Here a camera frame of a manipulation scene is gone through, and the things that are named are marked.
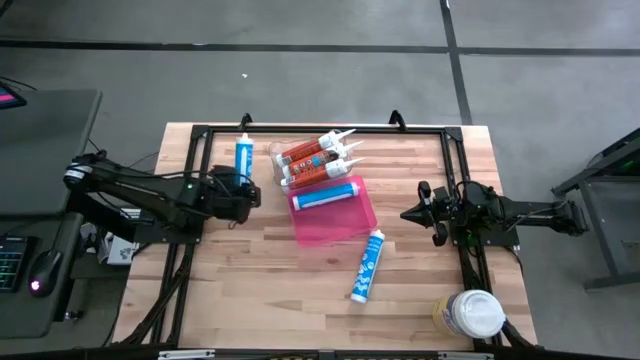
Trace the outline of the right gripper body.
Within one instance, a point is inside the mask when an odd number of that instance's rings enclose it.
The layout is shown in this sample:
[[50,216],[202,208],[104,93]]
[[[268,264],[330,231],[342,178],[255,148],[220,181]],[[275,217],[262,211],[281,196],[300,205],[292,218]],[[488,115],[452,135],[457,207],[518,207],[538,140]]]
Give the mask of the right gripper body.
[[441,247],[449,237],[445,222],[454,217],[455,200],[445,187],[432,189],[427,181],[418,184],[418,196],[420,202],[430,204],[430,213],[424,217],[430,221],[430,226],[425,228],[433,229],[432,241],[436,247]]

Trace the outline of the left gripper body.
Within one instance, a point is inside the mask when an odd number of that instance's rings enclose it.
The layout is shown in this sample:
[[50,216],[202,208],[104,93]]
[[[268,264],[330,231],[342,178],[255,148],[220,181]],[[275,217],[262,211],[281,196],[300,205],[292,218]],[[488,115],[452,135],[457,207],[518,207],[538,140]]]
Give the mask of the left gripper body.
[[213,166],[207,175],[219,191],[214,200],[215,216],[244,223],[251,209],[251,186],[246,177],[230,166]]

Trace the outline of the plain blue silicone tube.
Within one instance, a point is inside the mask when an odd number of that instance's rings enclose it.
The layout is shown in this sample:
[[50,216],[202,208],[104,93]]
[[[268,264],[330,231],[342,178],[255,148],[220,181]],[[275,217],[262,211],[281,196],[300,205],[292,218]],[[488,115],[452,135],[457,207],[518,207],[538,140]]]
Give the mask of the plain blue silicone tube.
[[295,211],[309,209],[320,205],[325,205],[340,200],[356,197],[359,195],[360,187],[355,182],[295,195],[292,197],[292,205]]
[[235,146],[235,171],[237,173],[236,183],[242,185],[248,183],[252,174],[254,141],[247,133],[236,139]]

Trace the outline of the orange sealant tube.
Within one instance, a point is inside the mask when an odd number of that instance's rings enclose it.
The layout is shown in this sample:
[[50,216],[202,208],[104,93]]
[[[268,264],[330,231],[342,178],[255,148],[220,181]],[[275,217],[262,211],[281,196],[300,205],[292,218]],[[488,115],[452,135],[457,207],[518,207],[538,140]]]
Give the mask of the orange sealant tube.
[[349,161],[338,159],[322,165],[319,168],[303,172],[299,175],[293,175],[290,178],[284,178],[281,180],[280,186],[286,190],[301,189],[327,180],[342,177],[349,173],[352,167],[359,161],[362,161],[362,158]]
[[315,138],[311,141],[305,142],[301,145],[277,154],[276,163],[280,167],[290,165],[295,161],[301,160],[307,156],[313,155],[322,150],[326,150],[331,146],[339,144],[344,137],[350,135],[355,131],[356,129],[351,129],[344,132],[331,130],[328,133],[320,136],[319,138]]
[[344,159],[349,155],[353,148],[361,144],[362,141],[346,145],[339,143],[312,155],[306,156],[300,160],[296,160],[289,165],[283,166],[281,168],[282,173],[285,178],[291,178],[294,175],[300,175],[301,173],[319,168],[329,162]]

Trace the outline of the clear plastic bin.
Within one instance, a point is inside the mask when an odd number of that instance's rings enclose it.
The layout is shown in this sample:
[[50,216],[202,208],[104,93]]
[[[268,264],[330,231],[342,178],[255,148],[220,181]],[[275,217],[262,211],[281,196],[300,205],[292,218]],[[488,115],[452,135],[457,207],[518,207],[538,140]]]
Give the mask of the clear plastic bin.
[[[296,147],[296,146],[298,146],[298,145],[301,145],[301,144],[303,144],[303,143],[305,143],[305,142],[311,141],[311,140],[313,140],[313,139],[315,139],[315,138],[309,138],[309,139],[301,140],[301,141],[280,141],[280,142],[274,142],[274,143],[272,143],[272,144],[269,146],[269,155],[270,155],[270,157],[271,157],[271,161],[272,161],[273,166],[274,166],[274,173],[275,173],[275,176],[276,176],[276,178],[277,178],[277,180],[278,180],[278,182],[279,182],[279,183],[280,183],[280,182],[281,182],[281,180],[282,180],[282,179],[284,179],[285,177],[284,177],[284,175],[283,175],[283,173],[282,173],[282,170],[281,170],[281,168],[282,168],[282,167],[280,167],[280,166],[276,163],[276,155],[277,155],[277,154],[280,154],[280,153],[282,153],[282,152],[284,152],[284,151],[286,151],[286,150],[289,150],[289,149],[291,149],[291,148],[294,148],[294,147]],[[354,142],[353,142],[353,141],[349,142],[349,141],[345,140],[345,137],[344,137],[340,143],[342,143],[342,144],[346,145],[346,144],[350,144],[350,143],[354,143]],[[348,155],[346,158],[344,158],[343,160],[345,160],[345,161],[347,161],[347,160],[351,160],[351,159],[352,159],[352,157],[351,157],[352,153],[353,153],[353,149],[350,151],[349,155]]]

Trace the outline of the blue silicone tube wavy print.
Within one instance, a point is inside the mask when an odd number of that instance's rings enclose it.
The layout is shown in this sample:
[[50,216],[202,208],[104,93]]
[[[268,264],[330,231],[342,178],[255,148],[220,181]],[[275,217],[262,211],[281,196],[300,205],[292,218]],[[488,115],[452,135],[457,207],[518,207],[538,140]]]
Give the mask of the blue silicone tube wavy print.
[[352,301],[360,304],[368,301],[384,242],[385,234],[381,230],[370,233],[350,296]]

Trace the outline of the pink plastic bin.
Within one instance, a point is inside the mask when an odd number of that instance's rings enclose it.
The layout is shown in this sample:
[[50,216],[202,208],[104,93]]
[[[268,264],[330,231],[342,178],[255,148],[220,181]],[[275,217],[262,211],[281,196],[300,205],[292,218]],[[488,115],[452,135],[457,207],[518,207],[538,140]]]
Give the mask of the pink plastic bin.
[[[295,211],[292,197],[345,183],[355,182],[360,187],[356,197],[317,207]],[[287,195],[296,241],[301,247],[324,245],[343,241],[368,233],[377,226],[376,215],[361,176],[348,176],[329,180],[307,188],[291,190]]]

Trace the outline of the grey metal stand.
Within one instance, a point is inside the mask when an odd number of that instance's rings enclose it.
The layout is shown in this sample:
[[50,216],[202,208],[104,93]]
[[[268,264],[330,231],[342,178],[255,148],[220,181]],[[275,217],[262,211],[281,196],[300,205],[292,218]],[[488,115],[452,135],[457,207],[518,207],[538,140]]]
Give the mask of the grey metal stand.
[[552,188],[563,197],[580,192],[609,274],[588,280],[586,290],[640,284],[640,265],[629,245],[640,246],[640,127],[596,153],[587,166]]

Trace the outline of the black computer mouse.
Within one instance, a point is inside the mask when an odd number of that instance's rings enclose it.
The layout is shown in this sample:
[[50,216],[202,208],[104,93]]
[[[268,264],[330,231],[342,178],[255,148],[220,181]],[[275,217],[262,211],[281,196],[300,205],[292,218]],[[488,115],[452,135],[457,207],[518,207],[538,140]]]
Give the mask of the black computer mouse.
[[29,293],[36,298],[49,296],[57,282],[63,254],[59,250],[40,253],[29,270]]

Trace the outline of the grey desk top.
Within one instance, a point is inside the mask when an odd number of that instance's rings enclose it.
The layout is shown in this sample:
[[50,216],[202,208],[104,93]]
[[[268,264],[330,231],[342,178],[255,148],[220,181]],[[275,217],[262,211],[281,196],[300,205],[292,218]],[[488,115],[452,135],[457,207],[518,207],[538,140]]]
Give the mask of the grey desk top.
[[98,90],[28,91],[26,104],[0,110],[0,216],[64,211],[63,176],[84,153],[102,100]]

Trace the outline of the backlit keyboard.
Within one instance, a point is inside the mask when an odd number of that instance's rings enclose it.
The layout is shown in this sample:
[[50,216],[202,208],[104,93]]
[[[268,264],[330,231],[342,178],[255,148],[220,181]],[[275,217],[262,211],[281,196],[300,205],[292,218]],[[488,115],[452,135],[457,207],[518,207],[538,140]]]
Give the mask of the backlit keyboard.
[[27,237],[0,237],[0,292],[16,292],[29,247]]

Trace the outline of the black keyboard desk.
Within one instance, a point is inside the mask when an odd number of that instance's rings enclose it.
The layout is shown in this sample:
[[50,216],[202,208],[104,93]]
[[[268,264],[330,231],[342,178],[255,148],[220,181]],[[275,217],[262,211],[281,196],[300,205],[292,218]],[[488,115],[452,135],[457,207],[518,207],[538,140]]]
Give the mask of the black keyboard desk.
[[[39,338],[46,335],[53,322],[64,317],[70,297],[71,267],[83,217],[68,213],[49,219],[15,219],[0,221],[0,339]],[[10,260],[5,237],[26,240],[19,264],[5,272]],[[38,257],[58,252],[57,273],[51,292],[38,297],[31,294],[31,272],[39,265]]]

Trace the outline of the pink screen monitor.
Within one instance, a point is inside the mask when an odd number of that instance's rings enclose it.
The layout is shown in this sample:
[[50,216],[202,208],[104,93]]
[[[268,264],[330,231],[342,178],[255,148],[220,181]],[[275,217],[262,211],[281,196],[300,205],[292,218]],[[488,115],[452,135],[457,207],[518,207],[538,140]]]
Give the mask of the pink screen monitor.
[[26,106],[27,101],[7,84],[0,82],[0,110]]

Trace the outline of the black aluminium table frame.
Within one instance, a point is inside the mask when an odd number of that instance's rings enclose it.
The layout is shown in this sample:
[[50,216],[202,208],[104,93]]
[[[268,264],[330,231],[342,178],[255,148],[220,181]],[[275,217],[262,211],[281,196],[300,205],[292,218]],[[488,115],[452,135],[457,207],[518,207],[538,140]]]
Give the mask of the black aluminium table frame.
[[400,214],[418,199],[417,184],[442,184],[470,175],[500,183],[489,131],[484,126],[354,124],[362,141],[355,169],[365,182],[386,240],[371,299],[349,299],[365,239],[301,248],[284,193],[274,181],[269,146],[319,135],[316,124],[251,123],[254,180],[262,204],[236,227],[210,220],[194,250],[184,312],[168,310],[161,332],[183,348],[314,351],[346,360],[437,359],[438,352],[478,352],[470,340],[439,332],[434,303],[463,287],[457,250],[436,247],[429,230]]

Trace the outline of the silver bracket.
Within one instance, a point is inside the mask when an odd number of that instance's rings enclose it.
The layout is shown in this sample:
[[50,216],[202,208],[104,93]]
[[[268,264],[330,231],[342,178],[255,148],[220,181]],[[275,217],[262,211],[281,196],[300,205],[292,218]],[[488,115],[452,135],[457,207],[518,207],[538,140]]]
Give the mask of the silver bracket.
[[438,352],[438,360],[495,360],[494,355],[491,353],[481,352]]
[[213,349],[190,349],[161,351],[157,360],[208,360],[215,358]]

